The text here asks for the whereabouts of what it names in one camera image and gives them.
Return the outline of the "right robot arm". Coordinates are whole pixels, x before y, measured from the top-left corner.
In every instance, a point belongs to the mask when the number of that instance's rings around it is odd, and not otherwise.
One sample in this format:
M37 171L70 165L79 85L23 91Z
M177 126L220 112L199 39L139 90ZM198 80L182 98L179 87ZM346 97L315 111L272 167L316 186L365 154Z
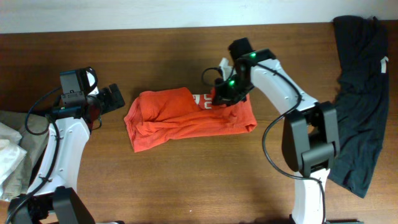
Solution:
M335 108L329 101L320 103L306 94L270 50L229 53L233 64L225 58L220 62L223 79L216 82L214 104L235 105L254 88L269 99L280 115L264 131L262 150L277 172L295 181L290 222L325 223L326 180L340 152ZM278 167L266 148L267 135L279 121L284 122L281 149L291 173Z

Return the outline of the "red t-shirt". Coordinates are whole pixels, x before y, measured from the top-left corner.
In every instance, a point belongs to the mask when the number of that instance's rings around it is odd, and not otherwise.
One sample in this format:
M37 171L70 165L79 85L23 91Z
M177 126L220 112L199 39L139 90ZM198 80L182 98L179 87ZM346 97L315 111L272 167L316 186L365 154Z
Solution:
M256 128L250 99L233 106L215 106L214 96L214 90L194 95L186 87L140 93L124 117L134 151L169 140L246 134Z

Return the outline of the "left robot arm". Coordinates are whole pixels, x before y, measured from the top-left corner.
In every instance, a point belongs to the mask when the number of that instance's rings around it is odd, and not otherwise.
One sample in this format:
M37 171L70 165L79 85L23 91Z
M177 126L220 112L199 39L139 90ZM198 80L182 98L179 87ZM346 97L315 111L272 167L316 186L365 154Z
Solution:
M46 115L49 138L37 175L11 201L6 223L40 223L51 213L59 223L94 223L76 192L81 157L93 123L124 105L116 84L59 95Z

